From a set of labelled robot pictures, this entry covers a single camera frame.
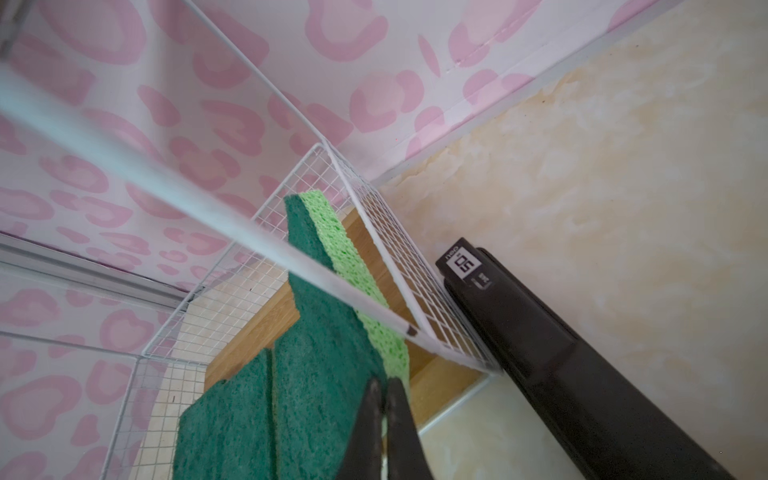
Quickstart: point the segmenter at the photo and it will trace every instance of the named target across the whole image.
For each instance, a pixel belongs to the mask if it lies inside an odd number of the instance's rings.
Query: wire basket
[[[252,220],[285,240],[283,198],[308,190],[322,191],[340,220],[357,208],[416,328],[440,342],[441,356],[475,369],[496,368],[381,194],[322,144],[310,149]],[[273,261],[233,243],[157,332],[144,355],[209,364],[287,279],[288,272]]]
[[[252,221],[285,240],[283,198],[320,190],[337,217],[357,208],[418,326],[440,354],[487,371],[497,364],[457,310],[381,194],[336,152],[316,144]],[[273,261],[232,243],[137,361],[102,478],[169,480],[178,419],[203,394],[207,365],[288,280]]]

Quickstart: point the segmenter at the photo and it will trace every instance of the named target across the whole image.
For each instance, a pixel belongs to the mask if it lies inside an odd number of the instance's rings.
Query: metal frame
[[[151,304],[152,308],[163,311],[172,310],[184,298],[184,292],[165,283],[3,233],[0,233],[0,269],[33,276],[46,283],[74,284],[81,290],[92,290],[116,300]]]

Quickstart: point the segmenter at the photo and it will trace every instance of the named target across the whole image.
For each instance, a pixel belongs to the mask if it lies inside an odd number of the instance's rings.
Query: cream marble wall
[[[382,193],[428,260],[460,236],[489,248],[737,478],[757,480],[767,180],[768,2],[687,0]],[[483,392],[425,437],[440,479],[516,472],[508,457],[531,445],[559,458],[522,397],[502,398],[513,390]],[[447,422],[499,427],[459,442]],[[500,438],[503,454],[482,453]],[[564,478],[523,470],[506,476]]]

